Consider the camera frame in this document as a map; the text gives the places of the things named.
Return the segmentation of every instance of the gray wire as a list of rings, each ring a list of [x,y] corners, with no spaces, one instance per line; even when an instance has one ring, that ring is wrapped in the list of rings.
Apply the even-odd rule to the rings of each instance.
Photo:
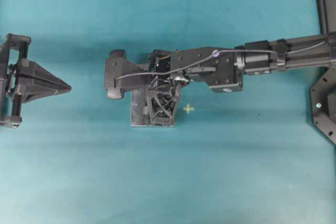
[[[307,48],[302,48],[302,49],[295,50],[295,51],[291,51],[291,52],[288,52],[287,54],[290,55],[290,54],[296,54],[298,52],[307,51],[307,50],[310,50],[310,49],[313,49],[313,48],[316,48],[316,47],[320,47],[325,43],[326,42],[323,41],[323,42],[318,43],[314,46],[307,47]],[[221,53],[227,53],[227,52],[264,52],[264,53],[267,53],[267,54],[276,54],[277,53],[276,51],[272,51],[272,50],[245,50],[245,49],[224,49],[224,50],[220,50],[220,51],[215,50],[210,56],[206,57],[205,59],[199,60],[197,62],[194,62],[194,63],[189,64],[188,66],[185,66],[185,67],[182,67],[182,68],[177,68],[177,69],[174,69],[174,70],[171,70],[171,71],[168,71],[168,72],[130,73],[130,74],[125,74],[124,76],[120,76],[120,77],[116,78],[116,81],[121,80],[123,78],[132,77],[132,76],[165,76],[165,75],[168,75],[168,74],[183,71],[183,70],[185,70],[187,68],[191,68],[195,65],[199,65],[203,62],[206,62],[206,61],[212,59],[213,57],[217,57]]]
[[[311,46],[311,47],[306,47],[306,48],[302,48],[302,49],[299,49],[299,50],[295,50],[295,51],[291,51],[291,52],[288,52],[287,54],[288,55],[291,55],[291,54],[296,54],[297,52],[303,52],[303,51],[307,51],[307,50],[310,50],[310,49],[313,49],[313,48],[317,48],[317,47],[320,47],[322,45],[324,45],[326,42],[323,41],[321,43],[318,43],[314,46]]]
[[[275,53],[275,51],[271,51],[271,50],[243,50],[243,49],[227,49],[227,50],[221,50],[221,51],[215,51],[216,54],[220,54],[223,52],[266,52],[266,53]],[[130,74],[125,74],[124,76],[120,76],[118,78],[116,78],[116,81],[126,78],[126,77],[132,77],[132,76],[165,76],[167,74],[172,74],[172,73],[176,73],[176,72],[180,72],[183,71],[187,68],[191,68],[195,65],[199,65],[203,62],[206,62],[210,59],[212,59],[214,57],[214,53],[212,53],[210,56],[206,57],[205,59],[196,61],[192,64],[189,64],[188,66],[182,67],[182,68],[176,68],[174,70],[168,71],[168,72],[143,72],[143,73],[130,73]]]

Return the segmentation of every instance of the black bracket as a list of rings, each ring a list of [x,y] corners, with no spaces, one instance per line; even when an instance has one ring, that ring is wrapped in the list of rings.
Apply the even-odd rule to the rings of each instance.
[[[317,0],[320,29],[329,33],[331,62],[336,62],[336,0]],[[330,68],[310,90],[313,123],[336,144],[336,71]]]

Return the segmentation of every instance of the mounting plate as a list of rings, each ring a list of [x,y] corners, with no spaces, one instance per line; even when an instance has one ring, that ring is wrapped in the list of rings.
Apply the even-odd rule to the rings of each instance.
[[[336,87],[336,70],[330,68],[310,89],[313,123],[336,144],[336,123],[329,117],[328,94]]]

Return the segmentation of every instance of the robotic arm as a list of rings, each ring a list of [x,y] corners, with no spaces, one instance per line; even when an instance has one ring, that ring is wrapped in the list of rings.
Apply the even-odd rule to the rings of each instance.
[[[245,75],[270,74],[306,67],[330,68],[311,88],[314,125],[336,144],[335,0],[317,0],[322,35],[246,43],[234,49],[154,50],[145,65],[115,50],[106,61],[108,98],[132,91],[132,126],[173,126],[181,89],[204,81],[216,93],[242,91]]]

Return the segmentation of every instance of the black mechanical assembly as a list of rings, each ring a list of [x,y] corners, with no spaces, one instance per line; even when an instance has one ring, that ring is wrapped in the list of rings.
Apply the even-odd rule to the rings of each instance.
[[[314,124],[336,144],[336,0],[318,0],[322,34],[246,43],[234,49],[204,47],[154,50],[145,65],[115,50],[106,61],[104,88],[109,99],[132,91],[132,126],[173,126],[181,89],[206,82],[216,93],[242,91],[243,76],[305,67],[330,70],[311,90]]]
[[[0,47],[0,125],[18,128],[22,122],[21,104],[71,91],[71,86],[27,59],[31,39],[8,34]],[[19,51],[16,64],[9,65],[10,50]],[[11,115],[6,115],[5,96],[13,101]]]

